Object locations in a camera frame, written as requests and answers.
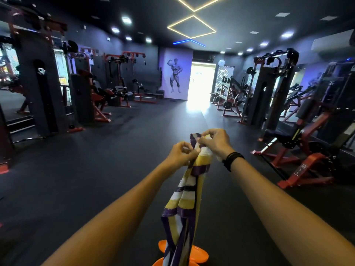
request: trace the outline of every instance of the black bracelet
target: black bracelet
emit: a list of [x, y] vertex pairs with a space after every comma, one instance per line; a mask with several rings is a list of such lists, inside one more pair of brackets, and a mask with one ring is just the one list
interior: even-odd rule
[[230, 166], [232, 165], [232, 162], [236, 159], [236, 158], [244, 158], [244, 156], [241, 153], [238, 152], [232, 152], [231, 154], [229, 154], [227, 156], [227, 158], [225, 160], [223, 160], [223, 165], [224, 167], [227, 168], [228, 171], [230, 171]]

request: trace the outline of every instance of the white balloon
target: white balloon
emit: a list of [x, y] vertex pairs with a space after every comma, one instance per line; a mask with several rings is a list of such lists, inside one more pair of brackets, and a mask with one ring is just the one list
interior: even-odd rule
[[218, 62], [218, 65], [219, 66], [224, 66], [224, 64], [225, 64], [224, 59], [220, 59], [219, 62]]

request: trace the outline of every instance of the human hand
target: human hand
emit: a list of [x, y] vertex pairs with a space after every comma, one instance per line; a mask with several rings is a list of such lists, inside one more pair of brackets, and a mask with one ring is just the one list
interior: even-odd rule
[[173, 145], [173, 148], [163, 163], [170, 169], [176, 171], [184, 165], [189, 165], [189, 162], [196, 159], [200, 152], [201, 149], [193, 149], [190, 143], [180, 142]]
[[217, 156], [220, 156], [222, 159], [226, 159], [227, 156], [234, 152], [232, 146], [229, 143], [229, 136], [224, 129], [209, 129], [203, 132], [201, 135], [206, 136], [210, 134], [212, 139], [199, 138], [198, 142], [204, 144], [211, 151], [213, 151]]

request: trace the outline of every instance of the striped cloth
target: striped cloth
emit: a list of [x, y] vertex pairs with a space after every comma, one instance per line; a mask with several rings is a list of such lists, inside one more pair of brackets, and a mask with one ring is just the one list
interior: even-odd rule
[[202, 185], [212, 161], [212, 152], [197, 143], [201, 134], [191, 134], [191, 145], [201, 152], [190, 162], [179, 186], [165, 206], [162, 222], [166, 233], [163, 266], [188, 266], [200, 213]]

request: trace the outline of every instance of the white air conditioner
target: white air conditioner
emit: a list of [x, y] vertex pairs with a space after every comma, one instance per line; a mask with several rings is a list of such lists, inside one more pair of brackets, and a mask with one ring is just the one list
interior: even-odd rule
[[348, 30], [342, 33], [328, 35], [315, 39], [312, 44], [312, 51], [319, 54], [339, 56], [355, 55], [355, 30]]

